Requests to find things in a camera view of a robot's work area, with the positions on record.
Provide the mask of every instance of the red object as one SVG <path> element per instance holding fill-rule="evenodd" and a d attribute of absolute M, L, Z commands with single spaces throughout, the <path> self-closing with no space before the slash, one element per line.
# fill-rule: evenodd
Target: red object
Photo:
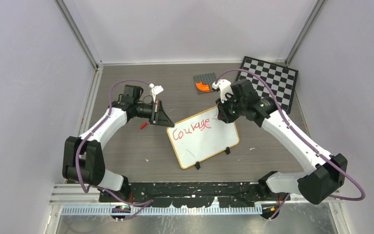
<path fill-rule="evenodd" d="M 140 126 L 140 129 L 143 129 L 145 126 L 147 126 L 147 122 L 143 123 L 141 126 Z"/>

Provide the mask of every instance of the whiteboard stand foot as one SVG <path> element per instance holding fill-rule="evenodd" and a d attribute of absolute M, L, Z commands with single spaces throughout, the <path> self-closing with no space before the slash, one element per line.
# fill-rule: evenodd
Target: whiteboard stand foot
<path fill-rule="evenodd" d="M 197 170 L 201 168 L 200 167 L 200 162 L 198 162 L 198 161 L 196 162 L 196 164 L 194 166 L 197 168 Z"/>

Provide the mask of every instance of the white wall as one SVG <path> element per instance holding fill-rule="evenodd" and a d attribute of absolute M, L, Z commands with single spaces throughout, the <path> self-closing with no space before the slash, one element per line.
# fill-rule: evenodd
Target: white wall
<path fill-rule="evenodd" d="M 374 233 L 374 2 L 329 0 L 291 65 L 313 139 L 347 156 L 367 192 L 347 202 L 353 233 Z M 350 182 L 341 191 L 359 194 Z"/>
<path fill-rule="evenodd" d="M 0 234 L 37 234 L 93 68 L 53 0 L 0 1 Z"/>
<path fill-rule="evenodd" d="M 71 1 L 104 63 L 285 60 L 316 2 Z"/>

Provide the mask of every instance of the handwritten text courage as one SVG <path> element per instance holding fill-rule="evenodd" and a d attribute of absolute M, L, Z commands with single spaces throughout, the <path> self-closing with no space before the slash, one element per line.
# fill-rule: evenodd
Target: handwritten text courage
<path fill-rule="evenodd" d="M 173 131 L 173 138 L 174 140 L 180 140 L 181 138 L 183 138 L 184 134 L 192 134 L 194 133 L 194 131 L 196 131 L 197 129 L 200 129 L 200 131 L 206 129 L 206 128 L 211 128 L 209 125 L 208 125 L 208 122 L 210 122 L 210 119 L 207 118 L 207 119 L 203 119 L 201 120 L 200 122 L 197 122 L 194 126 L 192 124 L 190 124 L 190 127 L 187 128 L 187 129 L 183 129 L 182 131 L 181 130 L 178 130 L 177 128 L 174 129 Z"/>

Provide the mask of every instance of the gray wood tabletop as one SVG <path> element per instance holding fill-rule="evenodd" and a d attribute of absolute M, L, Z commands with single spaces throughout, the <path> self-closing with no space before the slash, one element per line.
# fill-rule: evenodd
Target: gray wood tabletop
<path fill-rule="evenodd" d="M 175 123 L 214 106 L 218 98 L 215 92 L 198 95 L 193 82 L 194 75 L 220 74 L 239 66 L 239 63 L 105 66 L 90 125 L 104 115 L 110 87 L 119 81 L 141 79 L 162 85 L 164 91 L 158 98 L 163 101 L 165 112 Z M 237 72 L 231 72 L 224 78 L 234 81 L 236 75 Z M 141 83 L 128 84 L 148 89 Z M 113 100 L 117 100 L 123 90 L 124 84 L 117 86 Z M 305 130 L 296 98 L 289 116 Z M 296 159 L 277 139 L 244 117 L 236 121 L 240 143 L 231 148 L 231 154 L 215 155 L 201 162 L 199 170 L 195 167 L 181 169 L 168 138 L 167 128 L 147 125 L 140 129 L 144 122 L 147 120 L 130 120 L 117 131 L 103 150 L 106 168 L 127 176 L 131 182 L 257 181 L 270 171 L 302 171 Z"/>

